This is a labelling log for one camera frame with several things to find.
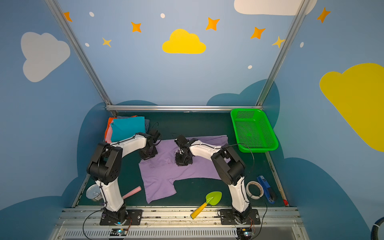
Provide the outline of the purple t shirt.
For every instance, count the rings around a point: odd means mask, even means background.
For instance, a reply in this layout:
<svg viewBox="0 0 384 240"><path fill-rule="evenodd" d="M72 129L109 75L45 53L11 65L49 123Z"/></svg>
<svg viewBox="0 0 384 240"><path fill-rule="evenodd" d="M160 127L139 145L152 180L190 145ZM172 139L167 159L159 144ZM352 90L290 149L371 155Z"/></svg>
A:
<svg viewBox="0 0 384 240"><path fill-rule="evenodd" d="M155 157L139 163L147 203L176 194L174 182L178 180L220 179L212 161L202 157L193 157L193 163L188 166L178 166L175 153L179 148L174 140L164 140L156 149Z"/></svg>

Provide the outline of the green plastic perforated basket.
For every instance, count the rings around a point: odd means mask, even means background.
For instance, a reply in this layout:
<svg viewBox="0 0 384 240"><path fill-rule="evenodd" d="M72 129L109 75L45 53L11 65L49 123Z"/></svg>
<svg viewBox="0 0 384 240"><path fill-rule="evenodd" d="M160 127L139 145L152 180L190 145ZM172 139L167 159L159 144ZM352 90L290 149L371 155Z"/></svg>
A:
<svg viewBox="0 0 384 240"><path fill-rule="evenodd" d="M243 153L266 153L279 143L267 115L259 109L233 109L231 119L238 148Z"/></svg>

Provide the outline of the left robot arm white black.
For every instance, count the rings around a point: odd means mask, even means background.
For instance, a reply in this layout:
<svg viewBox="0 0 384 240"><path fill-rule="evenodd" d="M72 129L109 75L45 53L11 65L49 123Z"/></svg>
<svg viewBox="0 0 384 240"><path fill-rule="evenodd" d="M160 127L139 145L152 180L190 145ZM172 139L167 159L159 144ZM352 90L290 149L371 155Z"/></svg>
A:
<svg viewBox="0 0 384 240"><path fill-rule="evenodd" d="M95 180L104 200L101 225L124 225L129 219L118 184L122 159L135 151L139 151L143 160L155 157L158 154L156 142L160 135L159 131L151 130L148 134L136 133L125 140L97 145L87 173Z"/></svg>

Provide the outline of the teal folded t shirt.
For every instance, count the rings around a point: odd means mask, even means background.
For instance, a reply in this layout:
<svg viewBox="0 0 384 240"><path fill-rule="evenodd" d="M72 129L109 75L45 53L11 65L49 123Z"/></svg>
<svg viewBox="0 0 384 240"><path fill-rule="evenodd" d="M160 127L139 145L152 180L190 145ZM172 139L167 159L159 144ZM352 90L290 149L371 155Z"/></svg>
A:
<svg viewBox="0 0 384 240"><path fill-rule="evenodd" d="M145 133L145 118L133 117L127 119L115 119L112 122L111 141L117 142L133 137L136 133Z"/></svg>

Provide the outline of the pink folded t shirt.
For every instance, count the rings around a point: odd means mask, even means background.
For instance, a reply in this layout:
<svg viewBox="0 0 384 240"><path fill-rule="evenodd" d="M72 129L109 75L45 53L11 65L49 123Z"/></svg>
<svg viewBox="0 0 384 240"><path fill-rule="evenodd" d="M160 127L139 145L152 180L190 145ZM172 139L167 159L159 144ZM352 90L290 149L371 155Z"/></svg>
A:
<svg viewBox="0 0 384 240"><path fill-rule="evenodd" d="M108 125L108 127L106 129L106 133L105 133L105 142L109 143L109 144L113 142L112 141L112 134L113 134L113 127L112 127L112 125L113 125L113 122L111 122Z"/></svg>

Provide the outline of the green yellow toy shovel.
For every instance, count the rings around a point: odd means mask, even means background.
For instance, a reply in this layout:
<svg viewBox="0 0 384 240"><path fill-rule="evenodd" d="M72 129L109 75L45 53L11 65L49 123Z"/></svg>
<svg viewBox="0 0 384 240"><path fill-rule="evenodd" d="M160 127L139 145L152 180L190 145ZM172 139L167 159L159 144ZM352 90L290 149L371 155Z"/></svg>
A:
<svg viewBox="0 0 384 240"><path fill-rule="evenodd" d="M211 192L206 195L206 201L191 213L190 217L194 220L208 205L216 206L222 199L222 192Z"/></svg>

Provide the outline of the orange folded t shirt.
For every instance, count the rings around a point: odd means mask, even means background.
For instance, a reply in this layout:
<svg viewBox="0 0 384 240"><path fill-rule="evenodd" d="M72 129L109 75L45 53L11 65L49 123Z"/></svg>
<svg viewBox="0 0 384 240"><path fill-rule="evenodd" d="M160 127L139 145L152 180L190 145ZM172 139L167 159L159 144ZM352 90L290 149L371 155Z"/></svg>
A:
<svg viewBox="0 0 384 240"><path fill-rule="evenodd" d="M114 120L116 120L117 118L109 118L108 119L108 122L107 122L107 127L108 127L108 125L111 123L111 122L113 122Z"/></svg>

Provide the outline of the white tape roll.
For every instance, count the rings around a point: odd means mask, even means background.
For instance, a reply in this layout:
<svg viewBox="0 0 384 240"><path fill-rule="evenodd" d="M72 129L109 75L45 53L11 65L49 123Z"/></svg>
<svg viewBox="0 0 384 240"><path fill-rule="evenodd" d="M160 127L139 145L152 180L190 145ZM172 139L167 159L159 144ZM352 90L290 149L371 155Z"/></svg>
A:
<svg viewBox="0 0 384 240"><path fill-rule="evenodd" d="M259 191L260 191L260 194L259 195L254 195L251 191L250 191L250 186L256 186L258 187ZM262 187L262 185L257 182L257 181L250 181L247 183L246 185L246 193L248 195L249 198L253 199L253 200L259 200L260 198L262 198L264 196L264 189Z"/></svg>

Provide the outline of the left circuit board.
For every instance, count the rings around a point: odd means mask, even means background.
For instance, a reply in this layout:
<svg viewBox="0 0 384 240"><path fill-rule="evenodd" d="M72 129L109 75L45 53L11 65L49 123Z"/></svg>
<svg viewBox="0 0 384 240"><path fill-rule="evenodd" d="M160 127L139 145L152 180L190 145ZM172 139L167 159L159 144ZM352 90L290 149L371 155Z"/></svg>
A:
<svg viewBox="0 0 384 240"><path fill-rule="evenodd" d="M112 229L110 237L125 237L128 233L128 229Z"/></svg>

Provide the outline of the circuit board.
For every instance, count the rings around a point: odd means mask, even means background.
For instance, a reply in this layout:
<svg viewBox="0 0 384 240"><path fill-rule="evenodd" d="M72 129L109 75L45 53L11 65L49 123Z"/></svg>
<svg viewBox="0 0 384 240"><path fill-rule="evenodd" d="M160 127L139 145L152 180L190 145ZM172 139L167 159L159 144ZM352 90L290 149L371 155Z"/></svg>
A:
<svg viewBox="0 0 384 240"><path fill-rule="evenodd" d="M128 233L128 229L112 229L110 237L125 237Z"/></svg>
<svg viewBox="0 0 384 240"><path fill-rule="evenodd" d="M237 240L250 240L253 237L253 231L250 228L237 228Z"/></svg>

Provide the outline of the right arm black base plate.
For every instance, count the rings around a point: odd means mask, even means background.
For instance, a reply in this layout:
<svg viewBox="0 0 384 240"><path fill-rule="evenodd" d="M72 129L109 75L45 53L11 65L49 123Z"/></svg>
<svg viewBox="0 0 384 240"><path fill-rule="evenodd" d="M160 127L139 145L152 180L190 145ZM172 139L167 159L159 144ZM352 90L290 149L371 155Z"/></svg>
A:
<svg viewBox="0 0 384 240"><path fill-rule="evenodd" d="M251 209L249 215L241 223L235 219L232 209L220 209L218 216L222 225L261 225L261 217L256 209Z"/></svg>

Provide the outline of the aluminium front rail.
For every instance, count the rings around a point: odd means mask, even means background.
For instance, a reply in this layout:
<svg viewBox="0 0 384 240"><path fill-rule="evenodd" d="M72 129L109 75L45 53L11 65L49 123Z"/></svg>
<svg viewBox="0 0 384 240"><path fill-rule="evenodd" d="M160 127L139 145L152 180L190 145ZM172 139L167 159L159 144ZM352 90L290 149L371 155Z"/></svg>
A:
<svg viewBox="0 0 384 240"><path fill-rule="evenodd" d="M207 207L194 220L195 207L131 207L142 210L138 226L100 226L96 208L63 209L51 240L236 240L237 228L250 228L251 240L307 240L309 235L297 208L253 208L261 225L222 225L218 211ZM110 237L112 229L128 229L125 237Z"/></svg>

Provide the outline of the aluminium frame left post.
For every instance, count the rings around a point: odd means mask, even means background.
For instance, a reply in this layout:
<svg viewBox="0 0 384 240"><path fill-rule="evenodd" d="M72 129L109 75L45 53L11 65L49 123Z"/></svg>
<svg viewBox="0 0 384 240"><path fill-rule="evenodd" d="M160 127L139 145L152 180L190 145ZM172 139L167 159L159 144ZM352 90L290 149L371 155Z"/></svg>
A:
<svg viewBox="0 0 384 240"><path fill-rule="evenodd" d="M86 56L85 51L83 50L77 36L75 35L73 29L70 26L69 21L66 19L64 12L62 11L60 4L58 1L54 0L45 0L46 4L48 5L51 13L55 17L56 21L58 22L59 26L61 27L63 33L69 40L72 48L74 49L76 55L78 56L80 62L82 63L84 69L86 70L87 74L89 75L91 81L93 82L94 86L96 87L99 95L103 99L106 107L112 106L113 103L108 96L106 89L104 88L101 80L99 79L97 73L95 72L93 66L91 65L88 57Z"/></svg>

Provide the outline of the aluminium frame post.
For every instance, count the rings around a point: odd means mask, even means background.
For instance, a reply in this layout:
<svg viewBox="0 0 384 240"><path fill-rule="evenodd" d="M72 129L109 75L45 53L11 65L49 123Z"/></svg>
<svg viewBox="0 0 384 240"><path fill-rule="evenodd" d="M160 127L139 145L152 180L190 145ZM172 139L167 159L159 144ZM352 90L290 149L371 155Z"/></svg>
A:
<svg viewBox="0 0 384 240"><path fill-rule="evenodd" d="M278 76L279 70L284 63L284 60L290 50L290 47L293 44L295 37L306 17L306 11L309 8L310 2L311 2L310 0L304 0L300 3L298 11L294 16L293 21L290 25L290 28L287 32L286 40L283 43L283 46L280 47L280 50L274 62L273 68L261 90L261 93L253 109L261 109L261 110L263 109L263 104L268 96L268 93L270 92L270 89L273 83L275 82L276 77Z"/></svg>
<svg viewBox="0 0 384 240"><path fill-rule="evenodd" d="M86 70L87 74L89 75L91 81L93 82L94 86L96 87L99 95L103 99L106 107L112 106L113 103L108 96L106 89L104 88L101 80L99 79L97 73L95 72L93 66L91 65L88 57L86 56L85 51L83 50L77 36L75 35L73 29L70 26L69 21L66 19L64 12L62 11L60 4L58 1L54 0L45 0L46 4L48 5L51 13L55 17L56 21L58 22L59 26L61 27L63 33L69 40L72 48L74 49L76 55L78 56L80 62L82 63L84 69Z"/></svg>

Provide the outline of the aluminium frame right post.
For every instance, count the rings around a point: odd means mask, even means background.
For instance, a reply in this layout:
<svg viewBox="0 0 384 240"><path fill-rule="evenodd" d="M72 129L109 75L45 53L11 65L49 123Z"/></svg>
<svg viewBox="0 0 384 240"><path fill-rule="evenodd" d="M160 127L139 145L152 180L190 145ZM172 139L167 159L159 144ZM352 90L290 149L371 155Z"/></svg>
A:
<svg viewBox="0 0 384 240"><path fill-rule="evenodd" d="M295 37L306 17L306 11L309 8L310 2L311 2L310 0L304 0L300 3L298 11L294 16L293 21L290 25L290 28L287 32L286 40L283 43L283 46L280 47L280 50L274 62L273 68L261 90L261 93L253 109L261 109L261 110L263 109L263 104L268 96L268 93L270 92L270 89L273 83L275 82L276 77L278 76L279 70L284 63L284 60L290 50L290 47L293 44Z"/></svg>

